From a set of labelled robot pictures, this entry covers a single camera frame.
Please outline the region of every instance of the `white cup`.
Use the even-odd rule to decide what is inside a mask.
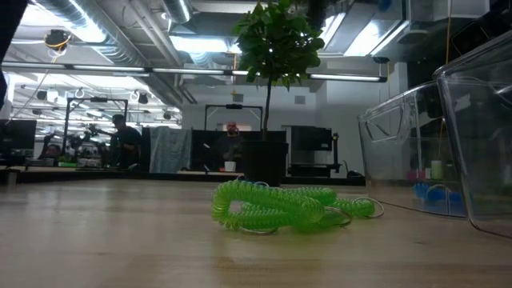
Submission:
[[[237,169],[237,163],[232,161],[224,162],[224,171],[225,172],[235,172]]]

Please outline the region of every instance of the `person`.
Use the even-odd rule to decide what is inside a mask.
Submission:
[[[126,125],[125,117],[121,114],[112,116],[112,123],[118,131],[115,137],[119,147],[119,168],[126,169],[133,164],[138,164],[142,136],[135,128]]]
[[[61,155],[61,147],[56,144],[50,144],[51,139],[55,134],[50,134],[44,137],[44,144],[42,146],[41,154],[38,159],[53,159],[54,166],[58,165],[58,157]]]
[[[235,161],[239,162],[240,155],[240,143],[244,142],[245,139],[240,136],[238,131],[237,123],[230,121],[226,125],[226,134],[217,140],[216,151],[224,161]]]

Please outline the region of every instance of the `black plant pot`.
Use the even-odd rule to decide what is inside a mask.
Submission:
[[[288,143],[248,141],[241,143],[243,172],[248,181],[278,187],[286,175]]]

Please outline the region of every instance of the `black monitor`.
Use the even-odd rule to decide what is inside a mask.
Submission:
[[[34,156],[36,120],[0,120],[0,153]]]
[[[292,126],[291,145],[293,150],[331,151],[332,130],[312,126]]]

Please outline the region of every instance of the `ceiling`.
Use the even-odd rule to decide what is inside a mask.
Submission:
[[[392,6],[386,11],[378,10],[375,1],[340,1],[343,5],[337,6],[335,13],[330,10],[330,14],[327,15],[322,35],[326,40],[326,47],[319,51],[322,64],[312,71],[327,74],[376,75],[382,69],[371,60],[371,56],[388,57],[393,62],[408,62],[423,59],[428,53],[445,49],[443,39],[446,37],[448,13],[447,6],[443,6],[443,3],[447,1],[393,1]],[[69,0],[36,2],[64,3]],[[485,2],[474,1],[469,8],[455,5],[452,15],[454,30],[459,29],[469,19],[484,14],[489,9]],[[105,27],[110,29],[109,32],[113,31],[110,36],[114,39],[110,42],[126,40],[124,43],[131,47],[130,55],[141,59],[142,66],[180,65],[203,69],[235,68],[235,59],[238,57],[238,54],[233,53],[236,52],[236,38],[230,31],[242,14],[252,10],[256,4],[255,1],[240,0],[177,0],[175,3],[178,4],[189,3],[192,12],[191,20],[180,24],[169,20],[169,15],[164,13],[166,10],[163,0],[96,0],[95,4],[94,1],[74,0],[73,3],[92,5],[94,9],[86,10],[87,12],[95,11],[102,14],[98,18],[86,18],[86,24],[100,25],[108,22],[110,26]],[[147,16],[150,18],[144,17],[144,11],[148,12]],[[79,33],[83,31],[74,30],[73,26],[70,26],[73,23],[64,22],[62,17],[61,15],[61,18],[57,18],[48,14],[48,11],[40,6],[29,5],[14,36],[6,61],[51,62],[56,52],[47,48],[43,39],[50,30],[60,29],[71,31],[74,37],[70,40],[65,53],[56,59],[57,63],[115,65],[112,58],[101,53],[101,43],[85,42],[83,33]],[[422,37],[414,41],[404,41],[404,35],[415,30],[420,30]],[[426,45],[429,47],[428,51],[424,49]],[[56,74],[51,71],[40,89],[51,90],[52,94],[57,93],[64,102],[33,99],[27,105],[29,99],[35,95],[34,89],[41,82],[44,73],[12,70],[11,74],[16,81],[13,115],[16,114],[17,118],[40,118],[44,120],[44,125],[51,123],[51,119],[64,119],[65,97],[75,96],[81,91],[85,93],[84,97],[127,100],[129,121],[133,125],[137,125],[138,122],[142,125],[159,123],[154,125],[180,127],[182,106],[209,102],[205,93],[198,94],[197,99],[194,97],[193,92],[205,90],[199,87],[208,87],[208,94],[215,97],[225,95],[226,91],[230,90],[227,86],[237,86],[239,90],[243,90],[240,87],[247,85],[244,77],[179,77],[168,74],[153,79],[153,76],[148,78],[108,73]],[[303,85],[310,88],[309,92],[314,93],[321,84],[307,81]],[[140,94],[148,95],[147,104],[138,103],[137,97]],[[87,109],[77,107],[70,118],[86,121],[104,120],[102,124],[108,128],[109,117],[122,111],[112,102],[87,103],[86,106]],[[35,116],[32,110],[39,108],[42,109],[42,115]],[[87,110],[100,110],[102,116],[88,117]],[[166,110],[172,112],[171,120],[163,119]]]

